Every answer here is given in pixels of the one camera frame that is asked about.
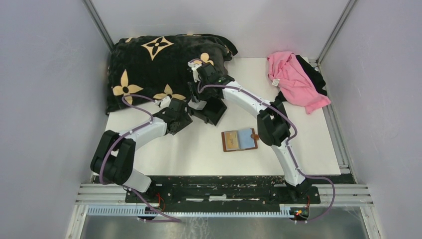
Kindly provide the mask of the yellow card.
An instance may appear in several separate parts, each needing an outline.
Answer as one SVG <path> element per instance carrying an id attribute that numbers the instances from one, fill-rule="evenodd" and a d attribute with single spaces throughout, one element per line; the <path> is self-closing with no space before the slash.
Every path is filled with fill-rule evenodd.
<path id="1" fill-rule="evenodd" d="M 239 141 L 237 131 L 228 131 L 224 133 L 225 147 L 226 150 L 238 150 Z"/>

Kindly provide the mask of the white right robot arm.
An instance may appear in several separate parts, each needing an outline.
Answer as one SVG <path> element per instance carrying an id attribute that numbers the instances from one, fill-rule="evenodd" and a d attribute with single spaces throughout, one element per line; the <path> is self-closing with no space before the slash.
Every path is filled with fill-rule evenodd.
<path id="1" fill-rule="evenodd" d="M 257 120 L 259 138 L 272 148 L 283 168 L 289 200 L 302 202 L 312 185 L 303 175 L 291 149 L 290 141 L 296 134 L 291 134 L 290 130 L 297 128 L 286 116 L 280 96 L 273 101 L 263 99 L 243 88 L 233 77 L 218 72 L 211 63 L 192 60 L 188 67 L 193 75 L 188 82 L 191 92 L 189 114 L 217 125 L 227 109 L 224 100 L 250 113 Z"/>

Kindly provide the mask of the brown leather card holder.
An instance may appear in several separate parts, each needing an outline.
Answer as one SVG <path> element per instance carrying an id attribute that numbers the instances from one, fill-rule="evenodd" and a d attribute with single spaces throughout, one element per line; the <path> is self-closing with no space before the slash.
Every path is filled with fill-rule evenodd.
<path id="1" fill-rule="evenodd" d="M 254 150 L 258 148 L 257 141 L 259 140 L 259 135 L 255 132 L 254 128 L 245 128 L 236 130 L 238 135 L 238 141 L 239 141 L 239 149 L 238 150 L 226 150 L 225 147 L 225 139 L 224 139 L 224 133 L 228 131 L 224 131 L 221 133 L 221 139 L 222 139 L 222 148 L 224 152 L 235 152 L 235 151 L 245 151 L 245 150 Z"/>

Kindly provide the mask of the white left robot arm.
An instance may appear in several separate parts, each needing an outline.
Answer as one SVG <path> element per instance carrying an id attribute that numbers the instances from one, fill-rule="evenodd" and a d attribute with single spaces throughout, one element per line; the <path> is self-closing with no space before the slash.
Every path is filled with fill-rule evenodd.
<path id="1" fill-rule="evenodd" d="M 157 195 L 153 180 L 134 168 L 135 152 L 150 141 L 167 134 L 175 135 L 192 123 L 187 103 L 172 99 L 160 111 L 149 114 L 147 121 L 133 129 L 119 133 L 103 133 L 92 158 L 90 169 L 99 175 L 100 183 L 116 184 L 137 191 L 144 202 L 152 202 Z"/>

